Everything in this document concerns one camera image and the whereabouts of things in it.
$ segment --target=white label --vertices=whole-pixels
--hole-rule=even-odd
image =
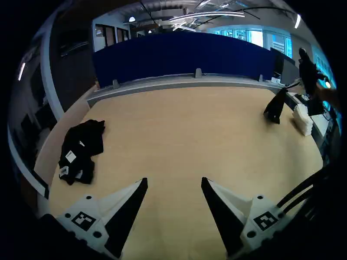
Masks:
[[[76,155],[72,151],[69,151],[68,154],[65,155],[65,157],[70,163],[72,163],[73,160],[76,159]]]
[[[76,175],[76,179],[80,179],[82,177],[83,170],[80,170],[79,173]]]
[[[60,169],[59,177],[62,177],[63,175],[69,174],[69,167],[64,166]]]

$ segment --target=cable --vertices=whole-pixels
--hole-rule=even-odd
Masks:
[[[143,8],[146,10],[146,12],[149,14],[149,16],[151,17],[151,19],[153,20],[153,22],[155,23],[155,24],[157,24],[156,22],[155,22],[155,20],[153,19],[153,17],[151,16],[151,13],[147,10],[147,8],[146,8],[146,6],[144,6],[144,4],[140,1],[140,3],[142,4],[142,6],[143,6]]]

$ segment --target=ceiling light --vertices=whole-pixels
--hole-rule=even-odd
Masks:
[[[20,67],[19,75],[18,75],[18,80],[22,78],[23,70],[25,67],[25,62],[23,62],[22,66]]]
[[[184,26],[179,26],[179,25],[175,25],[174,27],[175,27],[175,28],[180,28],[180,29],[183,29],[183,30],[188,30],[188,31],[196,32],[195,29],[192,29],[192,28],[189,28],[189,27],[184,27]]]
[[[194,18],[194,17],[201,17],[201,16],[216,16],[216,15],[245,17],[243,13],[238,13],[238,12],[216,12],[215,11],[215,12],[204,12],[204,13],[191,13],[191,14],[171,18],[169,21],[174,22],[174,21],[178,21],[178,20],[186,19],[186,18]]]
[[[207,4],[209,1],[211,0],[205,0],[205,1],[202,1],[201,3],[199,3],[196,8],[202,8],[205,4]]]
[[[181,22],[178,26],[182,26],[182,25],[184,25],[186,23],[187,23],[187,21]]]
[[[295,29],[299,26],[300,20],[301,20],[301,16],[298,14],[298,16],[296,17],[296,24],[294,26]]]

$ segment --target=wooden table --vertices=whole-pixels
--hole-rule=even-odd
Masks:
[[[287,105],[280,125],[264,119],[273,97],[265,89],[201,87],[99,101],[83,120],[106,121],[105,150],[92,158],[94,182],[68,186],[56,171],[51,213],[86,193],[102,198],[148,177],[123,259],[225,259],[201,177],[278,202],[322,167],[314,140],[295,128]]]

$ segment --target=gray partition base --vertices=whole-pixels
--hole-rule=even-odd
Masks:
[[[169,88],[230,86],[244,88],[264,88],[271,90],[275,94],[283,87],[269,81],[259,82],[257,80],[242,77],[203,76],[202,78],[195,78],[194,75],[165,76],[126,82],[121,84],[120,88],[118,89],[114,89],[113,86],[109,86],[92,93],[87,98],[87,101],[89,106],[92,107],[99,100],[145,91]]]

